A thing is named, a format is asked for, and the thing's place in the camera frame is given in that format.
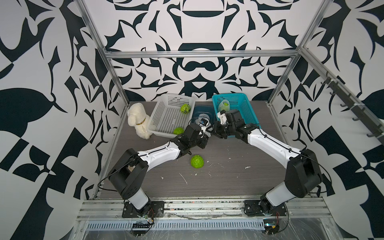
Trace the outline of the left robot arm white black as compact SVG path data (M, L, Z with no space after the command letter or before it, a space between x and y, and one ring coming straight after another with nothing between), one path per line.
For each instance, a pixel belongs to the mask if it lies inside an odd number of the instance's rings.
M194 147L204 149L209 139L206 129L202 124L191 123L184 133L160 147L141 152L133 149L125 151L108 173L107 179L123 200L127 200L140 215L146 214L151 208L150 198L142 189L147 172L190 154Z

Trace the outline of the white foam net sleeve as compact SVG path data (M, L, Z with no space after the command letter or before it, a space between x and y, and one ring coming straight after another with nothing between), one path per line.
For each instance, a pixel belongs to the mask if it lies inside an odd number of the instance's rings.
M218 105L218 112L229 111L231 109L230 102L228 100L222 100Z

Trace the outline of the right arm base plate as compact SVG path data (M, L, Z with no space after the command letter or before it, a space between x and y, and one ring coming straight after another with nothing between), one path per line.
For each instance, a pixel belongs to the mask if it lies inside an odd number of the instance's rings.
M245 200L243 212L248 217L280 217L287 215L287 208L284 204L274 207L266 199Z

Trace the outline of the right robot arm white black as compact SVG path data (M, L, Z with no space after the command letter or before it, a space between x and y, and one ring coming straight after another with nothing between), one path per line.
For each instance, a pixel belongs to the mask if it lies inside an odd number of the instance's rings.
M269 208L294 198L303 198L323 182L320 165L313 151L286 145L254 124L246 125L243 120L225 124L217 121L214 123L213 134L223 139L234 136L267 153L286 169L284 181L261 198Z

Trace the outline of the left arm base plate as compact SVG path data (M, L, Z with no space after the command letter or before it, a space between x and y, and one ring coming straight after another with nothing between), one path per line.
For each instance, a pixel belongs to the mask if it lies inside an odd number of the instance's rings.
M164 214L165 202L164 201L149 201L141 209L136 209L133 204L124 201L124 208L122 218L155 218Z

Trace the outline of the white foam net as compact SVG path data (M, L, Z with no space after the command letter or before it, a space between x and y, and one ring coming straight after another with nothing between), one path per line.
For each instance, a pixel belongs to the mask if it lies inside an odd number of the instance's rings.
M196 120L196 123L198 124L198 120L199 118L201 117L205 117L207 119L210 120L210 116L207 115L207 114L200 114ZM212 136L212 133L211 133L211 128L212 128L212 123L211 123L211 120L210 120L210 126L205 128L205 127L201 127L201 130L203 131L204 135L207 136L208 138L210 138Z

